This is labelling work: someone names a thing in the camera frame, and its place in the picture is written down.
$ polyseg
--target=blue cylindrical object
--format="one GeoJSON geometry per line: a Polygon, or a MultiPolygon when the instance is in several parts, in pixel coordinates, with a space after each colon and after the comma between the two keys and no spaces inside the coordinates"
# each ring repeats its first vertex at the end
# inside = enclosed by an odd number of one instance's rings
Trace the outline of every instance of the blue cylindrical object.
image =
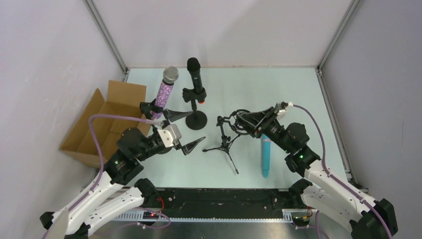
{"type": "Polygon", "coordinates": [[[270,156],[271,140],[263,134],[261,137],[261,169],[264,178],[268,178],[268,173],[270,171],[270,156]]]}

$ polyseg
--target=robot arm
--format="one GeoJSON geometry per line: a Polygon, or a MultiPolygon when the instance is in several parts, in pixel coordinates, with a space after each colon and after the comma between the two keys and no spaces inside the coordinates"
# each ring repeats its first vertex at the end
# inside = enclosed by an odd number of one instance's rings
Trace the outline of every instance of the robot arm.
{"type": "Polygon", "coordinates": [[[277,103],[261,112],[233,112],[235,123],[230,128],[237,133],[260,138],[265,134],[289,155],[285,158],[288,168],[303,179],[289,189],[293,196],[300,196],[304,204],[316,208],[339,222],[351,232],[354,239],[386,239],[387,231],[368,205],[381,216],[391,235],[397,232],[393,205],[380,202],[366,195],[325,168],[322,159],[308,146],[309,136],[303,124],[291,123],[286,129],[278,119],[286,114],[292,103],[277,103]]]}
{"type": "Polygon", "coordinates": [[[205,137],[186,145],[181,145],[179,129],[170,121],[181,119],[190,113],[164,111],[166,120],[151,136],[144,136],[138,128],[126,129],[116,142],[118,150],[104,165],[104,171],[98,174],[92,183],[57,212],[46,212],[40,220],[45,229],[49,229],[62,211],[69,210],[67,238],[88,238],[98,228],[125,211],[145,205],[150,206],[156,200],[156,190],[148,179],[140,179],[134,187],[120,197],[101,205],[110,195],[129,183],[142,170],[140,162],[162,152],[166,148],[181,149],[188,155],[205,137]],[[97,179],[97,186],[91,190],[97,179]]]}

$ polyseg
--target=tripod leg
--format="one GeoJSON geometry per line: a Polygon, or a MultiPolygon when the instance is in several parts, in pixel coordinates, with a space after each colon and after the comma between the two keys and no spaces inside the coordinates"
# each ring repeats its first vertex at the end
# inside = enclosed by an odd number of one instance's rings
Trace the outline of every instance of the tripod leg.
{"type": "Polygon", "coordinates": [[[236,173],[237,173],[237,174],[239,174],[239,171],[237,170],[236,165],[234,165],[234,162],[233,162],[233,159],[232,159],[232,158],[231,158],[231,156],[230,156],[230,153],[229,153],[229,152],[226,152],[226,153],[227,153],[228,157],[230,158],[230,161],[231,161],[231,163],[233,164],[233,167],[234,167],[234,169],[236,170],[236,173]]]}
{"type": "Polygon", "coordinates": [[[208,152],[208,151],[211,151],[211,150],[222,150],[222,148],[221,147],[215,147],[215,148],[210,148],[210,149],[203,149],[202,150],[202,152],[208,152]]]}

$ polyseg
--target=microphone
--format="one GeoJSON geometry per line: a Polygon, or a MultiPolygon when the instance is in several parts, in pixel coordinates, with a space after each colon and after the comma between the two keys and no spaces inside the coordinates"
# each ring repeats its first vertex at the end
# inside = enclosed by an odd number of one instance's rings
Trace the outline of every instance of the microphone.
{"type": "MultiPolygon", "coordinates": [[[[164,108],[167,100],[170,97],[175,81],[179,78],[179,70],[174,66],[169,66],[164,69],[163,80],[161,81],[160,89],[158,89],[157,97],[155,98],[155,106],[164,108]]],[[[161,117],[163,113],[152,113],[154,119],[161,117]]]]}
{"type": "MultiPolygon", "coordinates": [[[[188,59],[188,71],[189,74],[191,74],[192,82],[194,83],[194,92],[196,94],[200,94],[204,91],[204,88],[202,87],[202,80],[201,80],[201,65],[199,64],[199,61],[195,57],[191,57],[188,59]]],[[[205,102],[205,99],[202,101],[198,101],[199,104],[203,104],[205,102]]]]}

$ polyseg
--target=purple glitter microphone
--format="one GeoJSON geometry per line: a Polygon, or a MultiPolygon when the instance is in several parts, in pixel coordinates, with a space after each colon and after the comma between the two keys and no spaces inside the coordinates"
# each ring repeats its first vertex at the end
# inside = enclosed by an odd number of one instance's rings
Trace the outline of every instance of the purple glitter microphone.
{"type": "MultiPolygon", "coordinates": [[[[169,66],[164,69],[163,81],[161,81],[160,89],[158,90],[157,98],[155,98],[155,106],[164,108],[169,99],[174,82],[179,78],[179,71],[174,66],[169,66]]],[[[163,113],[152,113],[153,119],[159,119],[163,113]]]]}

